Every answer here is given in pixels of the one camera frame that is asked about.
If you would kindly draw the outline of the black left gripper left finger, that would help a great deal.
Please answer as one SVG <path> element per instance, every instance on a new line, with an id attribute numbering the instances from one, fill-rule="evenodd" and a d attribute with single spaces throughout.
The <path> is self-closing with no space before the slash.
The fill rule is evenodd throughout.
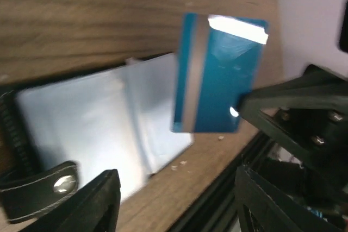
<path id="1" fill-rule="evenodd" d="M 105 170 L 81 189 L 75 168 L 53 168 L 16 181 L 20 214 L 37 220 L 24 231 L 115 231 L 120 207 L 117 170 Z"/>

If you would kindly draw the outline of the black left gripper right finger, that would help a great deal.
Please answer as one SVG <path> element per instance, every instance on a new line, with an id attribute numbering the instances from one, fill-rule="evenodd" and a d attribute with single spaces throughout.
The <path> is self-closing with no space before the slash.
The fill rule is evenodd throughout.
<path id="1" fill-rule="evenodd" d="M 235 200 L 242 231 L 342 231 L 294 202 L 252 169 L 240 166 L 235 176 Z"/>

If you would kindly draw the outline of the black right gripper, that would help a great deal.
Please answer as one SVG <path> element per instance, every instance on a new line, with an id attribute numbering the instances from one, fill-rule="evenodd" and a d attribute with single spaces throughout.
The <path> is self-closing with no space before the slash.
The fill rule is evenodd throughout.
<path id="1" fill-rule="evenodd" d="M 262 111 L 269 108 L 279 114 Z M 347 185 L 347 79 L 309 65 L 298 78 L 246 94 L 239 109 L 330 187 Z"/>

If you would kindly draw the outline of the blue card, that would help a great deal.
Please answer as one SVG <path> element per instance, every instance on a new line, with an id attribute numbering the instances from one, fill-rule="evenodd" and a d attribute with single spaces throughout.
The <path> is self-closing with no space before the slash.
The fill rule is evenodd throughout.
<path id="1" fill-rule="evenodd" d="M 252 90 L 268 27 L 257 18 L 183 16 L 173 132 L 237 131 L 240 100 Z"/>

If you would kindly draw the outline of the black leather card holder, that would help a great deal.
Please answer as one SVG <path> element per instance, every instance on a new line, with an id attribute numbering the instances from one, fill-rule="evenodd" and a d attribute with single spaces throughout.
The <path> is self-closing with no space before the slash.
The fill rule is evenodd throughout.
<path id="1" fill-rule="evenodd" d="M 126 200 L 192 143 L 172 131 L 177 57 L 1 86 L 1 129 L 17 169 L 1 181 L 11 224 L 55 209 L 105 170 Z"/>

